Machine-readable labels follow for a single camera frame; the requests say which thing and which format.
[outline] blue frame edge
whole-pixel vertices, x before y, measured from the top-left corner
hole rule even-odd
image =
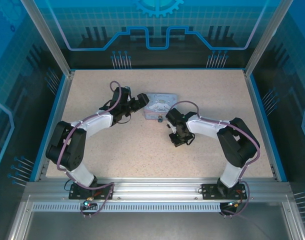
[[[257,85],[256,85],[255,78],[254,78],[253,74],[250,75],[250,81],[251,81],[251,84],[253,86],[253,90],[254,90],[258,105],[259,105],[259,109],[261,111],[263,123],[264,123],[264,125],[266,127],[266,130],[267,130],[267,133],[268,133],[268,138],[269,138],[269,141],[270,141],[272,152],[273,152],[274,158],[276,160],[276,165],[277,165],[277,168],[278,168],[278,171],[279,171],[279,174],[280,174],[280,178],[281,178],[280,180],[282,182],[287,182],[288,180],[287,180],[287,177],[286,177],[286,174],[285,174],[285,170],[284,170],[284,167],[283,167],[283,164],[282,164],[282,160],[279,156],[277,146],[276,146],[276,143],[275,143],[275,140],[274,140],[274,137],[273,137],[273,133],[272,133],[271,127],[269,125],[268,118],[267,118],[267,115],[266,115],[265,110],[264,110],[263,102],[262,102],[262,99],[259,95],[259,91],[258,91],[258,88],[257,88]]]
[[[34,166],[33,166],[33,169],[32,169],[31,175],[30,175],[30,179],[29,179],[30,182],[34,182],[34,179],[35,179],[35,177],[38,173],[38,168],[39,168],[39,165],[41,164],[41,161],[42,161],[43,152],[44,152],[44,149],[46,147],[47,137],[49,135],[49,131],[50,131],[50,128],[51,128],[53,120],[54,120],[55,112],[56,112],[56,109],[58,107],[59,98],[62,94],[65,80],[66,80],[66,76],[63,74],[62,77],[61,77],[61,81],[60,81],[60,84],[59,84],[59,88],[58,88],[56,97],[54,99],[54,102],[53,102],[53,105],[52,105],[52,108],[51,108],[51,112],[50,112],[50,115],[49,115],[49,118],[48,118],[48,122],[47,122],[47,125],[46,125],[46,128],[45,128],[45,131],[44,131],[41,143],[40,143],[40,147],[39,147],[39,150],[38,150],[36,161],[34,163]]]

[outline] vent slot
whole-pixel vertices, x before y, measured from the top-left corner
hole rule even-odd
[[[36,202],[33,204],[33,212],[79,212],[81,202]],[[94,206],[87,212],[95,212],[99,206]],[[111,213],[198,213],[220,212],[219,202],[108,202],[101,210]]]

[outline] small box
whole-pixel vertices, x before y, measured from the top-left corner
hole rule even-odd
[[[144,116],[148,120],[166,120],[166,114],[172,105],[177,103],[176,94],[168,93],[146,93],[149,103],[144,107]]]

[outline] enclosure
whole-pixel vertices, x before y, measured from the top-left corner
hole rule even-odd
[[[79,214],[46,149],[114,80],[244,120],[261,155],[240,217],[199,193],[225,169],[219,142],[174,147],[142,109],[86,141],[83,162],[115,187],[100,214]],[[305,239],[305,0],[0,0],[0,239],[143,236]]]

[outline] blue border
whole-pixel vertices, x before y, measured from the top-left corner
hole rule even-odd
[[[288,180],[287,180],[287,177],[286,177],[286,174],[285,174],[285,171],[284,171],[282,160],[279,156],[277,146],[276,146],[276,143],[275,143],[275,140],[274,140],[274,137],[273,137],[273,133],[272,133],[271,127],[269,125],[268,118],[267,118],[267,115],[265,113],[265,109],[264,109],[264,106],[263,106],[263,102],[262,102],[262,99],[259,95],[259,91],[258,91],[258,88],[257,88],[257,85],[256,85],[255,78],[254,78],[253,74],[250,75],[250,80],[251,80],[251,84],[253,86],[254,94],[256,96],[256,99],[257,99],[257,102],[258,102],[258,105],[259,105],[259,109],[261,111],[261,115],[262,115],[262,118],[263,118],[263,123],[264,123],[264,125],[266,127],[266,130],[267,130],[267,133],[268,133],[268,138],[270,140],[270,145],[271,145],[271,148],[272,148],[272,152],[273,152],[274,158],[276,160],[278,172],[280,174],[280,180],[282,182],[287,182]]]
[[[70,50],[70,51],[105,51],[119,36],[124,36],[124,35],[130,35],[131,34],[131,30],[144,30],[145,31],[145,43],[146,43],[146,47],[149,50],[166,50],[169,48],[170,45],[170,31],[173,29],[181,29],[184,30],[184,34],[186,35],[196,35],[202,42],[203,44],[205,44],[210,50],[239,50],[239,51],[243,51],[246,50],[248,48],[248,46],[250,45],[253,36],[255,35],[255,32],[257,30],[257,27],[259,25],[259,23],[262,20],[262,17],[264,15],[264,12],[270,2],[270,0],[267,0],[265,5],[263,6],[260,15],[250,33],[250,36],[247,40],[247,43],[244,47],[214,47],[211,46],[210,43],[200,34],[200,32],[198,31],[190,31],[189,30],[189,26],[186,25],[182,25],[182,26],[169,26],[166,30],[166,43],[165,46],[150,46],[150,38],[149,38],[149,30],[146,26],[126,26],[126,31],[119,31],[117,32],[107,43],[104,47],[90,47],[90,48],[72,48],[64,34],[64,31],[53,11],[53,8],[49,2],[49,0],[45,0],[49,11],[53,17],[53,20],[55,21],[57,28],[61,34],[61,37],[66,45],[66,47]]]
[[[44,134],[43,134],[43,137],[42,137],[42,140],[41,140],[41,143],[40,143],[40,147],[39,147],[39,150],[38,150],[36,161],[34,163],[34,166],[33,166],[33,169],[32,169],[31,175],[30,175],[30,179],[29,179],[30,182],[35,181],[35,177],[38,173],[38,168],[39,168],[39,165],[41,164],[42,157],[43,157],[43,152],[44,152],[44,149],[46,147],[47,137],[49,135],[49,131],[50,131],[52,123],[53,123],[55,112],[56,112],[56,109],[57,109],[57,106],[58,106],[58,103],[59,103],[59,98],[60,98],[60,96],[62,94],[62,91],[63,91],[65,79],[66,79],[66,76],[63,74],[62,77],[61,77],[61,81],[60,81],[60,84],[59,84],[59,88],[58,88],[56,97],[54,99],[54,102],[53,102],[53,105],[52,105],[52,108],[51,108],[51,112],[50,112],[50,115],[49,115],[49,118],[48,118],[46,129],[44,131]]]

